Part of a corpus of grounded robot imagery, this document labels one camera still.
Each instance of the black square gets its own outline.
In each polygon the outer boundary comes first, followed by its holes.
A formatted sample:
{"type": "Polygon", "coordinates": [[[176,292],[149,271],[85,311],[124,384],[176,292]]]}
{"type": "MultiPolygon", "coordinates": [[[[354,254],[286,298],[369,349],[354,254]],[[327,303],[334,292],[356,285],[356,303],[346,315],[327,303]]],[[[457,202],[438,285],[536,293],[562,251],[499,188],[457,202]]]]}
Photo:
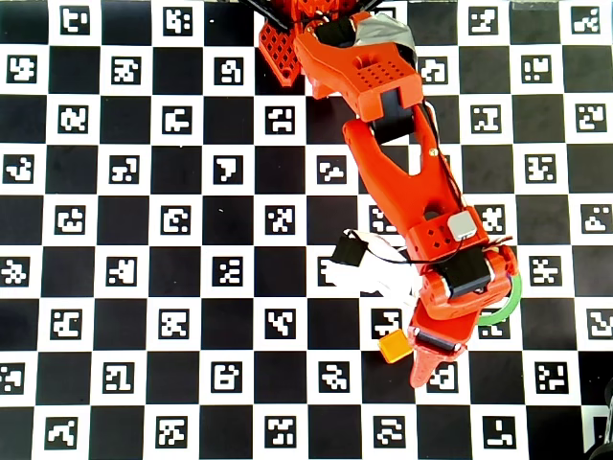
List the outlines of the black square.
{"type": "Polygon", "coordinates": [[[306,98],[306,143],[345,144],[343,125],[355,120],[355,113],[343,98],[306,98]]]}
{"type": "Polygon", "coordinates": [[[306,403],[307,352],[256,352],[255,403],[306,403]]]}
{"type": "Polygon", "coordinates": [[[96,299],[94,350],[144,350],[147,300],[96,299]]]}
{"type": "Polygon", "coordinates": [[[304,247],[255,249],[256,297],[307,295],[307,253],[304,247]]]}
{"type": "Polygon", "coordinates": [[[418,405],[419,458],[471,458],[470,407],[418,405]]]}
{"type": "Polygon", "coordinates": [[[310,350],[359,350],[357,299],[308,299],[310,350]]]}
{"type": "Polygon", "coordinates": [[[32,455],[32,432],[34,427],[33,407],[0,408],[1,458],[27,460],[32,455]]]}
{"type": "Polygon", "coordinates": [[[253,300],[202,299],[202,350],[253,350],[253,300]]]}
{"type": "Polygon", "coordinates": [[[518,195],[519,244],[570,244],[567,195],[518,195]]]}
{"type": "Polygon", "coordinates": [[[253,98],[205,97],[204,144],[253,144],[253,98]]]}
{"type": "Polygon", "coordinates": [[[612,193],[611,144],[569,145],[568,186],[571,194],[612,193]]]}
{"type": "Polygon", "coordinates": [[[205,196],[203,244],[253,244],[252,196],[205,196]]]}
{"type": "Polygon", "coordinates": [[[579,380],[581,382],[581,404],[602,405],[604,387],[611,380],[604,362],[611,362],[612,352],[579,352],[579,380]]]}
{"type": "Polygon", "coordinates": [[[256,147],[256,194],[304,192],[304,147],[256,147]]]}
{"type": "Polygon", "coordinates": [[[47,194],[94,194],[97,146],[47,146],[47,194]]]}
{"type": "Polygon", "coordinates": [[[356,196],[308,196],[307,244],[336,244],[348,228],[357,228],[356,196]]]}
{"type": "Polygon", "coordinates": [[[612,246],[573,246],[575,295],[613,296],[612,246]]]}
{"type": "Polygon", "coordinates": [[[0,3],[0,43],[49,43],[47,2],[0,3]]]}
{"type": "Polygon", "coordinates": [[[253,11],[237,3],[204,5],[204,46],[253,46],[253,11]]]}
{"type": "Polygon", "coordinates": [[[470,402],[523,404],[521,352],[470,352],[470,402]]]}
{"type": "Polygon", "coordinates": [[[530,458],[581,458],[581,408],[527,406],[530,458]],[[553,443],[558,439],[563,442],[553,443]]]}
{"type": "Polygon", "coordinates": [[[91,353],[39,353],[36,405],[89,404],[91,353]]]}
{"type": "Polygon", "coordinates": [[[36,350],[37,337],[38,300],[0,300],[0,351],[36,350]]]}
{"type": "Polygon", "coordinates": [[[253,406],[200,406],[199,458],[252,458],[253,406]]]}
{"type": "Polygon", "coordinates": [[[93,247],[45,247],[42,253],[43,297],[94,295],[93,247]]]}
{"type": "Polygon", "coordinates": [[[564,142],[561,94],[513,96],[513,142],[564,142]]]}
{"type": "Polygon", "coordinates": [[[40,244],[42,196],[0,196],[0,244],[40,244]]]}
{"type": "Polygon", "coordinates": [[[362,403],[415,403],[408,384],[413,356],[389,365],[381,352],[362,352],[362,403]]]}
{"type": "MultiPolygon", "coordinates": [[[[396,166],[408,173],[409,171],[409,148],[406,146],[382,146],[381,151],[385,153],[390,160],[392,160],[396,166]]],[[[368,193],[364,186],[362,176],[358,179],[358,190],[360,194],[368,193]]]]}
{"type": "Polygon", "coordinates": [[[102,45],[150,45],[151,2],[102,2],[102,45]]]}
{"type": "Polygon", "coordinates": [[[152,194],[201,194],[201,147],[152,147],[152,194]]]}
{"type": "Polygon", "coordinates": [[[512,194],[512,146],[462,146],[465,194],[512,194]]]}
{"type": "Polygon", "coordinates": [[[0,142],[45,142],[46,96],[0,95],[0,106],[0,142]]]}
{"type": "Polygon", "coordinates": [[[101,104],[102,144],[149,143],[149,97],[103,97],[101,104]]]}
{"type": "Polygon", "coordinates": [[[245,66],[242,57],[216,57],[213,83],[215,86],[243,86],[245,66]]]}
{"type": "Polygon", "coordinates": [[[153,94],[202,94],[202,50],[153,48],[153,94]]]}
{"type": "Polygon", "coordinates": [[[511,92],[508,46],[461,46],[460,92],[501,94],[511,92]]]}
{"type": "Polygon", "coordinates": [[[524,350],[576,350],[575,327],[573,299],[522,299],[524,350]]]}
{"type": "Polygon", "coordinates": [[[547,8],[510,7],[511,44],[559,43],[559,6],[547,8]]]}
{"type": "Polygon", "coordinates": [[[273,72],[270,71],[270,66],[259,48],[254,48],[256,54],[256,96],[304,96],[305,95],[305,76],[298,75],[294,84],[289,87],[281,86],[279,80],[273,72]]]}
{"type": "Polygon", "coordinates": [[[100,48],[52,46],[49,50],[49,92],[99,94],[100,48]]]}
{"type": "Polygon", "coordinates": [[[149,352],[147,404],[198,403],[198,355],[198,352],[149,352]]]}
{"type": "Polygon", "coordinates": [[[419,44],[458,44],[458,5],[455,2],[416,3],[407,10],[408,24],[419,44]]]}
{"type": "Polygon", "coordinates": [[[100,196],[98,244],[147,244],[148,196],[100,196]]]}
{"type": "Polygon", "coordinates": [[[93,406],[89,458],[142,458],[145,408],[93,406]]]}
{"type": "Polygon", "coordinates": [[[164,296],[200,296],[200,247],[149,249],[149,297],[164,296]]]}
{"type": "Polygon", "coordinates": [[[613,62],[609,46],[564,46],[564,91],[613,91],[613,62]]]}
{"type": "Polygon", "coordinates": [[[360,413],[359,405],[310,405],[308,457],[361,458],[360,413]]]}

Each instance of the checkerboard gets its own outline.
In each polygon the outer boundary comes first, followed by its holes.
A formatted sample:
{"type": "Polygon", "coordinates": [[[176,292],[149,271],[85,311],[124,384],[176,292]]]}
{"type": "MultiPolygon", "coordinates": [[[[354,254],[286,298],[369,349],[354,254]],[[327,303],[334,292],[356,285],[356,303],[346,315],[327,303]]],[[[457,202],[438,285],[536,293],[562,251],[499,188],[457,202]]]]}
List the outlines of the checkerboard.
{"type": "MultiPolygon", "coordinates": [[[[387,2],[524,296],[412,389],[410,311],[331,285],[401,245],[236,3],[0,2],[0,457],[581,458],[613,368],[611,2],[387,2]]],[[[412,137],[384,148],[418,173],[412,137]]]]}

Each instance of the green ring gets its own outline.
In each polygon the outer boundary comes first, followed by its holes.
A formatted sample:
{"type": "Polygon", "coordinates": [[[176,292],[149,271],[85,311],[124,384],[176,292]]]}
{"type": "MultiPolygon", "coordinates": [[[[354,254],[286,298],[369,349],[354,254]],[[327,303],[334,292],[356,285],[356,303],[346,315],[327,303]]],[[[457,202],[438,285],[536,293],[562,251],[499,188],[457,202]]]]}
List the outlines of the green ring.
{"type": "Polygon", "coordinates": [[[521,299],[522,281],[521,276],[517,273],[511,278],[511,295],[505,306],[493,314],[482,314],[479,317],[479,326],[493,326],[494,324],[502,323],[511,313],[515,311],[521,299]]]}

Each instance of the black and white pattern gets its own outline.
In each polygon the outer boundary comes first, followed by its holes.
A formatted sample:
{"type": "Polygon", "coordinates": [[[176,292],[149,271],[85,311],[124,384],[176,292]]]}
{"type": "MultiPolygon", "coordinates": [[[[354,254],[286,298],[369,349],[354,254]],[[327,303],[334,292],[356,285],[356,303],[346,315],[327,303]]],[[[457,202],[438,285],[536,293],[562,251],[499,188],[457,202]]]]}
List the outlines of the black and white pattern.
{"type": "MultiPolygon", "coordinates": [[[[275,82],[259,16],[0,2],[0,458],[581,458],[613,353],[612,6],[541,4],[377,8],[524,285],[414,391],[377,348],[410,309],[329,276],[346,228],[405,244],[352,111],[275,82]]],[[[382,150],[419,170],[413,137],[382,150]]]]}

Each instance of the small orange block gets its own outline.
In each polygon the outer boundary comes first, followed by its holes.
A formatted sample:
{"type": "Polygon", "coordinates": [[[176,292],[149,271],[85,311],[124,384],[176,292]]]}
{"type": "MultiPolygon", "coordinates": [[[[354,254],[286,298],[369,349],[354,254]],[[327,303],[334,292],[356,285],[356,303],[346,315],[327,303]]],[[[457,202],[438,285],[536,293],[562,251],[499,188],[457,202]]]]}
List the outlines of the small orange block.
{"type": "Polygon", "coordinates": [[[409,345],[409,340],[402,329],[388,333],[382,338],[379,338],[379,350],[383,354],[385,360],[392,364],[403,359],[413,353],[413,349],[409,345]]]}

